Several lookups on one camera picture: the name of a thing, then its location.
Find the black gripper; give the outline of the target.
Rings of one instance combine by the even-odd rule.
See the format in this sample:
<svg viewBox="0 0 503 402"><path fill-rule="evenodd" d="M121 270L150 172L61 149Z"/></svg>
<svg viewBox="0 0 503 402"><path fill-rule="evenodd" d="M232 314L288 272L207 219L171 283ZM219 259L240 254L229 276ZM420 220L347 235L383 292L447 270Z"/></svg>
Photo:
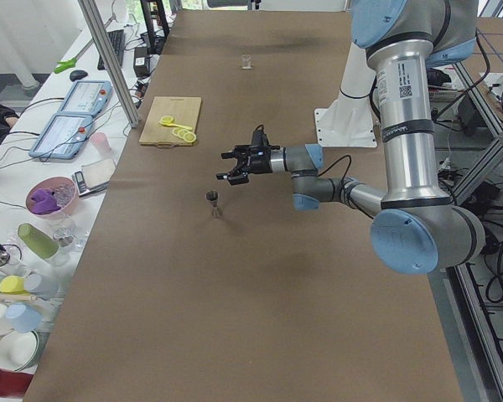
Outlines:
<svg viewBox="0 0 503 402"><path fill-rule="evenodd" d="M236 159L237 163L227 173L217 173L217 180L226 180L234 185L249 182L250 174L268 174L272 170L272 153L279 151L280 146L239 145L229 152L221 153L222 159Z"/></svg>

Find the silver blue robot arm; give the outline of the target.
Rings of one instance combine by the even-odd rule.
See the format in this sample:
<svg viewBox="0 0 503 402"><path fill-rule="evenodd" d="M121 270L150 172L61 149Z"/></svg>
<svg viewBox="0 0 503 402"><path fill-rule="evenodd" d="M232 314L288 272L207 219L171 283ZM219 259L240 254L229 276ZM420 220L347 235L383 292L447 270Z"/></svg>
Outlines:
<svg viewBox="0 0 503 402"><path fill-rule="evenodd" d="M438 184L427 69L467 59L476 40L475 1L354 1L351 37L377 78L387 190L353 178L327 178L317 144L273 146L262 126L236 146L232 185L252 174L288 172L293 206L316 209L340 202L372 217L379 259L405 274L460 265L485 243L481 222L454 205Z"/></svg>

